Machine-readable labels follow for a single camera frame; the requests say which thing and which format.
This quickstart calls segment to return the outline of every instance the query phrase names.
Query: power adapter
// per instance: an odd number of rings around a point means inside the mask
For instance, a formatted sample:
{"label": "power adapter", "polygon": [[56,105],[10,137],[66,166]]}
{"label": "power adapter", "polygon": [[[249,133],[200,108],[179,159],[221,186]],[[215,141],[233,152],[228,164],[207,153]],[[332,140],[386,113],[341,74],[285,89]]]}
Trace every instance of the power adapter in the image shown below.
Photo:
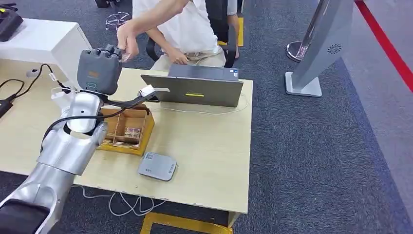
{"label": "power adapter", "polygon": [[0,100],[0,118],[3,117],[3,115],[5,115],[10,110],[10,108],[12,108],[12,100],[15,97],[16,95],[11,95],[7,99]]}

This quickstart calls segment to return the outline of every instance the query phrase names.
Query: person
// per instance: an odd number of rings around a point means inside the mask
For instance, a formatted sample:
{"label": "person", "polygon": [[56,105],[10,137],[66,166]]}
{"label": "person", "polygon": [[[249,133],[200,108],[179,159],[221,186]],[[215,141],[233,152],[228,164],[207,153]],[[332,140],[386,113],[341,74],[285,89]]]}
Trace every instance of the person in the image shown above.
{"label": "person", "polygon": [[[157,0],[134,0],[133,17],[152,9]],[[146,32],[164,52],[151,70],[169,71],[173,63],[223,67],[226,59],[210,26],[205,0],[192,0],[183,11]]]}
{"label": "person", "polygon": [[181,13],[190,0],[160,0],[152,9],[131,19],[117,31],[118,48],[130,54],[130,58],[139,54],[136,37],[151,28],[168,21]]}
{"label": "person", "polygon": [[234,26],[235,28],[235,43],[237,45],[237,52],[235,54],[235,59],[240,57],[240,52],[238,50],[238,37],[240,34],[240,22],[238,21],[238,1],[228,0],[228,24]]}

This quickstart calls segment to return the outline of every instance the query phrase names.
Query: wooden table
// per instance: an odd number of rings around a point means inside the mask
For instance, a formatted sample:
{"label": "wooden table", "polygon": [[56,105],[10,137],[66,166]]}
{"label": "wooden table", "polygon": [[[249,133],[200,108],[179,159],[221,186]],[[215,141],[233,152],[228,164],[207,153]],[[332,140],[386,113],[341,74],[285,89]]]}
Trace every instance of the wooden table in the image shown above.
{"label": "wooden table", "polygon": [[[164,72],[124,68],[112,99],[136,97],[137,91],[146,85],[140,77],[143,73],[166,75]],[[11,77],[0,73],[0,82],[6,78]],[[147,152],[168,155],[178,161],[171,181],[139,175],[140,156],[97,150],[75,183],[229,211],[228,227],[231,227],[240,214],[248,211],[252,81],[243,82],[238,108],[248,106],[236,113],[218,116],[181,113],[162,108],[212,113],[234,109],[147,103],[155,119]],[[39,79],[32,90],[16,100],[15,106],[0,119],[1,171],[28,175],[36,165],[42,136],[59,117],[59,108],[50,100],[53,87],[56,84],[50,79]],[[0,90],[0,98],[17,88],[17,83],[6,84]]]}

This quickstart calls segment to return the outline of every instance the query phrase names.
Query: khaki pants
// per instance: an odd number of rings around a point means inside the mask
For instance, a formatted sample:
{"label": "khaki pants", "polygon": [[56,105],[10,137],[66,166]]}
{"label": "khaki pants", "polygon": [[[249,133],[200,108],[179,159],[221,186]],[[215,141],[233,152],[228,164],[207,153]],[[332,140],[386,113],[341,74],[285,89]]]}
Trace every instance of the khaki pants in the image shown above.
{"label": "khaki pants", "polygon": [[[193,66],[205,66],[205,67],[223,67],[225,65],[226,59],[222,48],[219,49],[218,53],[211,54],[205,52],[199,53],[187,53],[185,54],[188,58],[188,65]],[[151,70],[155,71],[165,71],[168,72],[172,63],[168,58],[167,54],[161,55],[158,61],[152,66]]]}

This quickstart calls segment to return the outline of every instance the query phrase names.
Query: cardboard compartment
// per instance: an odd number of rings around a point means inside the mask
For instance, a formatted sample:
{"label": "cardboard compartment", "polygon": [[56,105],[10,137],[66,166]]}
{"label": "cardboard compartment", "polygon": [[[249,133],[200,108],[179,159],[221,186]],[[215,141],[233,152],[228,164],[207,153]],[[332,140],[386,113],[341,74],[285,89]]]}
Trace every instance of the cardboard compartment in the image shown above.
{"label": "cardboard compartment", "polygon": [[[104,115],[117,111],[119,109],[101,109]],[[98,149],[140,156],[145,153],[155,122],[152,113],[144,104],[105,121],[108,123],[108,133]]]}

